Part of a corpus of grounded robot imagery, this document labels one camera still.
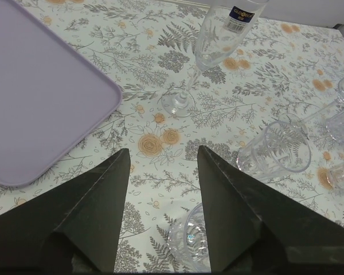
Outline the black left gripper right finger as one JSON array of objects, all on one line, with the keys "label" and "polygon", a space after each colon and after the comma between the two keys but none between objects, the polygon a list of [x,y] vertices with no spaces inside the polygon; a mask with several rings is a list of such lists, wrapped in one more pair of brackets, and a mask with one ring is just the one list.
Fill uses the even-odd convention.
[{"label": "black left gripper right finger", "polygon": [[198,176],[214,273],[344,273],[344,227],[200,146]]}]

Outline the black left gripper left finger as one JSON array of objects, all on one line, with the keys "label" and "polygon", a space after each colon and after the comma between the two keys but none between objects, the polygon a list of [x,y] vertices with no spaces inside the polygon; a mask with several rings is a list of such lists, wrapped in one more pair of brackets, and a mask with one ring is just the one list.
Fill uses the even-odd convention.
[{"label": "black left gripper left finger", "polygon": [[130,153],[0,215],[0,272],[70,273],[80,255],[99,272],[115,266]]}]

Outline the clear ribbed tumbler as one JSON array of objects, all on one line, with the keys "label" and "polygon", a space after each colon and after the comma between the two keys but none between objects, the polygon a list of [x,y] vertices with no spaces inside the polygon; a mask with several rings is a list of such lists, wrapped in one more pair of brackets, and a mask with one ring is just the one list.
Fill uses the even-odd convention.
[{"label": "clear ribbed tumbler", "polygon": [[167,247],[174,259],[190,272],[210,273],[208,240],[203,206],[178,218],[169,228]]}]

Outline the clear faceted tumbler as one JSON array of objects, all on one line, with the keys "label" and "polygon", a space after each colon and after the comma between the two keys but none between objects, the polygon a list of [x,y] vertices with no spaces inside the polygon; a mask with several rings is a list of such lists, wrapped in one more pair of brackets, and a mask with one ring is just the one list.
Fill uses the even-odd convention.
[{"label": "clear faceted tumbler", "polygon": [[236,165],[265,182],[305,171],[311,158],[306,126],[295,115],[283,115],[239,150]]}]

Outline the tall plain flute glass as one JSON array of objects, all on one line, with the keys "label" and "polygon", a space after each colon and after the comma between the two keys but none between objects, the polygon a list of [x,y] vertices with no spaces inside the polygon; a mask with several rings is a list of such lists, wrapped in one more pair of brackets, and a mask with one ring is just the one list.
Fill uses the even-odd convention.
[{"label": "tall plain flute glass", "polygon": [[332,139],[338,143],[344,143],[344,78],[342,78],[338,83],[336,99],[315,113],[305,117],[300,122],[302,124],[306,124],[307,122],[324,115],[326,111],[329,111],[335,106],[339,106],[342,109],[331,117],[325,119],[325,129]]}]

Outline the labelled champagne flute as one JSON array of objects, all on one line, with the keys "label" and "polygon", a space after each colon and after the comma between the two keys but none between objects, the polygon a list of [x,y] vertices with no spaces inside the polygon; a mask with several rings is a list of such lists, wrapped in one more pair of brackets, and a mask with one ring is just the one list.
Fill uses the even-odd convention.
[{"label": "labelled champagne flute", "polygon": [[252,29],[269,0],[213,1],[196,42],[196,67],[187,86],[176,94],[165,93],[162,105],[174,117],[189,116],[190,90],[199,76],[228,58]]}]

